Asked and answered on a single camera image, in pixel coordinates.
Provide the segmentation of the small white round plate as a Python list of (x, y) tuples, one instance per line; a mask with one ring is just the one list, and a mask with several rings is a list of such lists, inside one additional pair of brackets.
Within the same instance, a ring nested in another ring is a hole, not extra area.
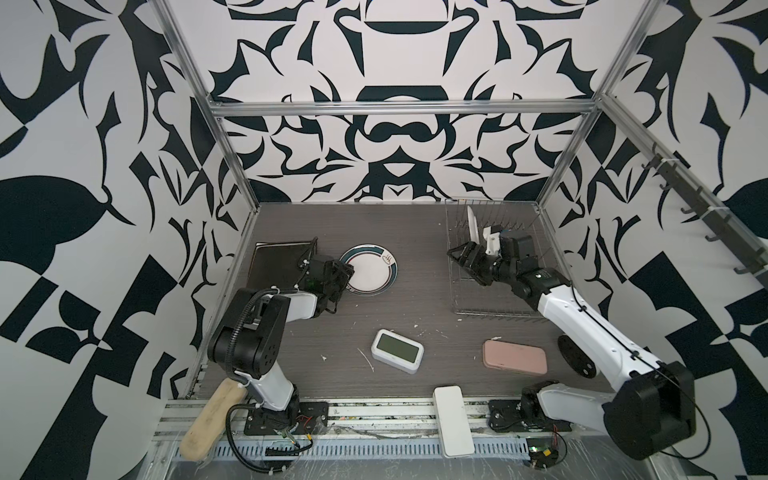
[(399, 273), (395, 256), (375, 244), (352, 247), (341, 255), (340, 261), (353, 268), (347, 290), (357, 295), (383, 293), (394, 284)]

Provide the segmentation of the black square plate gold rim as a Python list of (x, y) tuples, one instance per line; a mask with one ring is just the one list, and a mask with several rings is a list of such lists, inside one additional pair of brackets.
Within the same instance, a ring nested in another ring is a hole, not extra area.
[(317, 240), (259, 242), (249, 266), (246, 287), (289, 289), (298, 284), (317, 250)]

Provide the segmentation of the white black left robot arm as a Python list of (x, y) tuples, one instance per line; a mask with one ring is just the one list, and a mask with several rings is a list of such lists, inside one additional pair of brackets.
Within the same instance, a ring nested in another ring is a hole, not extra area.
[[(198, 449), (199, 455), (205, 457), (212, 448), (211, 441), (223, 433), (242, 466), (258, 474), (276, 475), (313, 448), (310, 434), (305, 443), (294, 436), (300, 427), (301, 401), (298, 387), (278, 363), (279, 351), (288, 323), (336, 312), (355, 269), (322, 255), (300, 261), (299, 268), (299, 278), (285, 287), (272, 281), (260, 290), (238, 290), (224, 312), (207, 356), (233, 383), (236, 397), (215, 395), (206, 405), (197, 426), (211, 426), (213, 432)], [(253, 461), (238, 448), (233, 417), (240, 412), (289, 442), (288, 447), (264, 450), (266, 455), (277, 455), (277, 460)]]

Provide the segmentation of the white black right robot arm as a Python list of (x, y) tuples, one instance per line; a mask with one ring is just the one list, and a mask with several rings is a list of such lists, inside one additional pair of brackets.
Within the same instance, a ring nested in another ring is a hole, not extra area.
[(529, 235), (502, 230), (485, 244), (447, 252), (479, 285), (501, 283), (562, 332), (558, 347), (572, 370), (600, 373), (611, 393), (544, 381), (524, 389), (519, 419), (575, 423), (599, 431), (627, 456), (644, 460), (691, 438), (703, 413), (693, 374), (641, 348), (589, 306), (558, 270), (543, 267)]

